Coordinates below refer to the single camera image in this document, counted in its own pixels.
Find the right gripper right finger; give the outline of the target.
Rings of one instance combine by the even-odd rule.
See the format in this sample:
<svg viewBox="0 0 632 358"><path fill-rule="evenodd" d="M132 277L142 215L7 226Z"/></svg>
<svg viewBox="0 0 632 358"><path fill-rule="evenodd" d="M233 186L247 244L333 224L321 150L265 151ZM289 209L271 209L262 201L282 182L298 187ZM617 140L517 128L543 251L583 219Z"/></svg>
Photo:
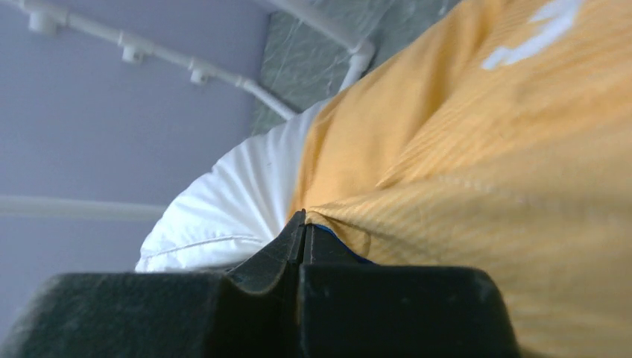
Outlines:
<svg viewBox="0 0 632 358"><path fill-rule="evenodd" d="M385 266L308 225L298 284L303 357L518 357L501 292L463 266Z"/></svg>

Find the white pvc pipe rack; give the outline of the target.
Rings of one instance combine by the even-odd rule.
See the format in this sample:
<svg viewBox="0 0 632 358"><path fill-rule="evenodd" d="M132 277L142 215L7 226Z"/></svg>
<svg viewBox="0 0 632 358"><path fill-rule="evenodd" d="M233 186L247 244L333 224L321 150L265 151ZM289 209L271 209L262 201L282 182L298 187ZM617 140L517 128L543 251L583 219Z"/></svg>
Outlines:
<svg viewBox="0 0 632 358"><path fill-rule="evenodd" d="M33 33L54 36L60 27L71 28L74 31L116 44L122 50L121 59L125 63L140 64L147 56L153 56L187 69L192 84L204 85L210 78L217 78L250 93L286 121L297 115L294 110L255 80L229 72L208 60L167 48L153 40L110 27L94 19L73 13L66 7L46 1L6 1L5 4L28 15L28 28ZM305 1L273 1L272 4L348 51L350 55L349 69L342 80L340 86L342 90L361 78L376 52L371 41L348 31ZM3 195L1 197L2 216L149 221L158 219L164 210L163 206L150 204L19 195Z"/></svg>

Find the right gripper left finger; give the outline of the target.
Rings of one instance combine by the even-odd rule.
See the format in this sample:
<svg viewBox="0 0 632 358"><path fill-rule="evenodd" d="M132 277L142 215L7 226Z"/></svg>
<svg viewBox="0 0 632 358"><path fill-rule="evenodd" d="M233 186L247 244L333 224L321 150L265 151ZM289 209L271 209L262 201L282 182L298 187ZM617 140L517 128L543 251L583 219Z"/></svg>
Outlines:
<svg viewBox="0 0 632 358"><path fill-rule="evenodd" d="M3 357L298 357L305 213L224 271L68 273L39 288Z"/></svg>

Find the white pillow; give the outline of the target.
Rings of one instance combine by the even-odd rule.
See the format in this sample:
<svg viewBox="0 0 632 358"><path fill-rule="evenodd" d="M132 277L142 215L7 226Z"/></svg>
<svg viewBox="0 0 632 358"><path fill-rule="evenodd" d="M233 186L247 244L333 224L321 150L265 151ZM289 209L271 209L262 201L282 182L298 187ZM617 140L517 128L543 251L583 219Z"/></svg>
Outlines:
<svg viewBox="0 0 632 358"><path fill-rule="evenodd" d="M273 241L291 214L306 135L326 104L246 139L194 180L146 236L135 270L228 269Z"/></svg>

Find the yellow and blue pillowcase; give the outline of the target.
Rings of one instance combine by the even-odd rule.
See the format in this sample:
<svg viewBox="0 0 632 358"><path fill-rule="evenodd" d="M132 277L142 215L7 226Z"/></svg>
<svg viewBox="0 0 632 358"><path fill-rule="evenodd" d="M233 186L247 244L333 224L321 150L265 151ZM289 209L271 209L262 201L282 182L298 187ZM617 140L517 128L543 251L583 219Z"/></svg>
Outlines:
<svg viewBox="0 0 632 358"><path fill-rule="evenodd" d="M629 357L631 3L460 2L317 115L290 208L485 270L529 357Z"/></svg>

